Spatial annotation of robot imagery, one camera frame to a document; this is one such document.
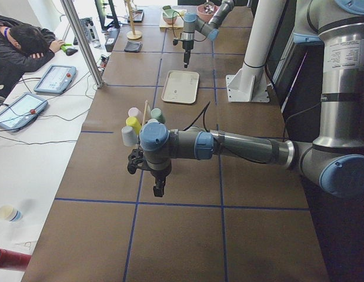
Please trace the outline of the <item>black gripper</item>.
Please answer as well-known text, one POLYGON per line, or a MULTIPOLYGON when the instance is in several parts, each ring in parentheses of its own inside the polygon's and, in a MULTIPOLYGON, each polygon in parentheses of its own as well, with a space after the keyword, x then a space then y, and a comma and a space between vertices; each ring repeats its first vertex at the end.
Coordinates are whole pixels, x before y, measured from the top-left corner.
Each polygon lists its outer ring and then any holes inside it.
POLYGON ((183 54, 183 64, 184 68, 187 68, 190 60, 190 51, 193 49, 194 40, 184 40, 182 41, 182 48, 185 50, 183 54))
POLYGON ((170 167, 162 170, 152 170, 151 175, 155 178, 153 194, 155 197, 164 196, 164 186, 166 185, 166 177, 170 174, 170 167))

